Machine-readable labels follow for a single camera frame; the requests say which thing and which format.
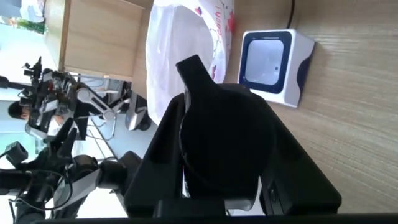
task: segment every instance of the wood grain surface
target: wood grain surface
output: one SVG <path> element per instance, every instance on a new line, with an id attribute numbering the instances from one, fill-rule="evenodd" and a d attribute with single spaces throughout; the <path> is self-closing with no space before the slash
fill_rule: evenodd
<path id="1" fill-rule="evenodd" d="M 132 81 L 142 11 L 124 0 L 47 0 L 45 43 L 61 71 Z"/>
<path id="2" fill-rule="evenodd" d="M 398 1 L 296 5 L 292 27 L 318 43 L 299 107 L 271 106 L 340 191 L 340 213 L 398 212 Z M 290 0 L 235 9 L 226 82 L 237 80 L 243 32 L 284 28 Z"/>
<path id="3" fill-rule="evenodd" d="M 60 71 L 65 62 L 66 36 L 69 23 L 70 0 L 46 0 L 44 8 L 45 44 Z"/>

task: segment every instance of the black plastic part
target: black plastic part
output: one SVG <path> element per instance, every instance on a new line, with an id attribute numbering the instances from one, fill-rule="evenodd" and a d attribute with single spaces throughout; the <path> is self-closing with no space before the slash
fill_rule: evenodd
<path id="1" fill-rule="evenodd" d="M 215 84 L 199 56 L 179 62 L 177 70 L 190 95 L 180 143 L 191 197 L 254 202 L 274 147 L 271 120 L 249 90 Z"/>
<path id="2" fill-rule="evenodd" d="M 224 200 L 190 198 L 179 200 L 161 200 L 155 209 L 154 218 L 185 217 L 223 217 L 225 216 Z"/>
<path id="3" fill-rule="evenodd" d="M 13 142 L 6 148 L 6 158 L 14 166 L 17 167 L 22 161 L 26 160 L 29 153 L 26 149 L 18 142 Z"/>
<path id="4" fill-rule="evenodd" d="M 98 182 L 99 188 L 117 190 L 124 185 L 127 178 L 127 168 L 120 163 L 114 161 L 103 161 L 99 168 L 102 175 Z"/>
<path id="5" fill-rule="evenodd" d="M 21 171 L 0 171 L 0 195 L 18 195 L 28 188 L 32 175 Z"/>
<path id="6" fill-rule="evenodd" d="M 129 217 L 152 217 L 159 200 L 182 196 L 178 130 L 184 110 L 184 96 L 180 94 L 170 102 L 134 181 L 128 182 L 130 177 L 127 179 L 126 193 L 121 201 Z M 129 168 L 124 156 L 119 161 Z"/>
<path id="7" fill-rule="evenodd" d="M 19 100 L 19 104 L 21 106 L 30 106 L 33 103 L 32 99 L 30 98 L 21 98 Z"/>
<path id="8" fill-rule="evenodd" d="M 398 222 L 395 214 L 343 214 L 274 217 L 190 217 L 190 218 L 92 218 L 80 220 L 43 220 L 36 224 L 289 224 L 289 223 L 363 223 L 390 224 Z"/>

